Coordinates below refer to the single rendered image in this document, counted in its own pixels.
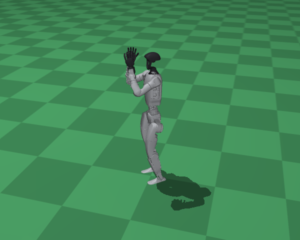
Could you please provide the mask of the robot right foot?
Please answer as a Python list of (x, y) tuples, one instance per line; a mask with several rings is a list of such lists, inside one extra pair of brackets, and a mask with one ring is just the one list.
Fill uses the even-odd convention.
[(150, 172), (153, 172), (152, 168), (148, 168), (148, 169), (145, 169), (145, 170), (142, 170), (141, 171), (142, 173), (150, 173)]

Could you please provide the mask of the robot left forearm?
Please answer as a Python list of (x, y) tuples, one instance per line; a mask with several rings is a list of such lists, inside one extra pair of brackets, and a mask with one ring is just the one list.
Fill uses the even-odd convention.
[(129, 69), (128, 73), (129, 73), (128, 77), (130, 79), (130, 84), (131, 84), (130, 87), (132, 88), (132, 90), (134, 91), (134, 93), (136, 95), (139, 95), (141, 93), (141, 89), (140, 89), (139, 84), (137, 82), (136, 75), (134, 73), (133, 68)]

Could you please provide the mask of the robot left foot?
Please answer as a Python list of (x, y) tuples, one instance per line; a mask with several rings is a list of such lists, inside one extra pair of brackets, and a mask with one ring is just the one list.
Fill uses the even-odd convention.
[(153, 179), (153, 180), (148, 181), (147, 183), (148, 183), (149, 185), (153, 185), (153, 184), (160, 183), (160, 182), (163, 182), (163, 181), (166, 180), (165, 177), (162, 177), (162, 178), (163, 178), (162, 180), (161, 180), (161, 178), (160, 178), (160, 180), (159, 180), (158, 178), (155, 178), (155, 179)]

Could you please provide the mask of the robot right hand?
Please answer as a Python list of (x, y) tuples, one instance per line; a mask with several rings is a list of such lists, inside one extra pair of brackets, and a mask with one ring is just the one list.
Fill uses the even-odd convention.
[[(128, 58), (129, 58), (129, 47), (127, 48), (127, 50), (128, 50), (128, 54), (127, 55), (128, 55)], [(130, 58), (131, 58), (131, 52), (132, 51), (133, 51), (132, 52), (132, 58), (133, 59), (135, 58), (135, 55), (138, 56), (139, 52), (136, 54), (136, 50), (137, 50), (136, 48), (135, 48), (135, 51), (134, 51), (134, 47), (130, 47)]]

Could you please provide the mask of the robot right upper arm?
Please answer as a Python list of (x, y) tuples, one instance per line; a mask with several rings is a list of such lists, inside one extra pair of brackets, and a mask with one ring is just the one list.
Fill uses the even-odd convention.
[[(144, 80), (144, 77), (145, 77), (145, 74), (146, 74), (147, 72), (149, 72), (149, 70), (145, 70), (144, 72), (142, 72), (142, 73), (136, 75), (136, 80), (137, 80), (137, 82), (143, 81), (143, 80)], [(126, 83), (127, 83), (128, 85), (131, 85), (130, 79), (129, 79), (129, 78), (126, 78)]]

